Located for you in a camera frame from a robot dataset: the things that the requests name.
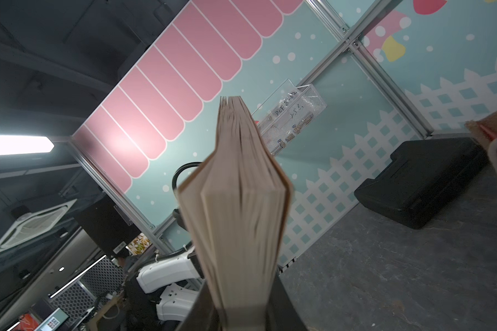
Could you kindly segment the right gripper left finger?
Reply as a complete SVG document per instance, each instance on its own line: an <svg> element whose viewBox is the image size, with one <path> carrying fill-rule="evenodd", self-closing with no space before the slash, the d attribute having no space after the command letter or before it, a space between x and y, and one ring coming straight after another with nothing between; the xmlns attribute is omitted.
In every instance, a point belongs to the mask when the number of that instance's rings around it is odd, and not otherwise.
<svg viewBox="0 0 497 331"><path fill-rule="evenodd" d="M218 311L207 283L204 283L193 307L176 331L221 331Z"/></svg>

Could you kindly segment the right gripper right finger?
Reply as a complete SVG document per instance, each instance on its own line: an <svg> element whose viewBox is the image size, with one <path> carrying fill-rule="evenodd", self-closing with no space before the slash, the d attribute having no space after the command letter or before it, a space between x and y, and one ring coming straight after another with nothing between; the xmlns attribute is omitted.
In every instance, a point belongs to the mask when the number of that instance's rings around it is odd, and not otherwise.
<svg viewBox="0 0 497 331"><path fill-rule="evenodd" d="M270 331L308 331L291 303L278 274L275 274L267 304L266 329Z"/></svg>

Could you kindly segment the brown lamp cover book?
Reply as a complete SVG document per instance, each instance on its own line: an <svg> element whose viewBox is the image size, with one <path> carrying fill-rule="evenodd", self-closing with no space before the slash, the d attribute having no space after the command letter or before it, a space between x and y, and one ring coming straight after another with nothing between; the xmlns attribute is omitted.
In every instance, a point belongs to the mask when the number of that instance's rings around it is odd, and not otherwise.
<svg viewBox="0 0 497 331"><path fill-rule="evenodd" d="M241 97L222 97L214 151L175 190L224 330L263 330L293 185Z"/></svg>

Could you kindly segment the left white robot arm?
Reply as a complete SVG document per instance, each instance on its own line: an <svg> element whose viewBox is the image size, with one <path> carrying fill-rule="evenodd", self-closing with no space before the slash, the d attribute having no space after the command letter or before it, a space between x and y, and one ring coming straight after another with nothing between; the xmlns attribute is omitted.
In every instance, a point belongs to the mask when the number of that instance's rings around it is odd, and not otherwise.
<svg viewBox="0 0 497 331"><path fill-rule="evenodd" d="M136 280L142 291L153 296L157 318L162 322L182 322L190 313L198 291L183 287L182 282L202 278L193 243L155 258L138 269Z"/></svg>

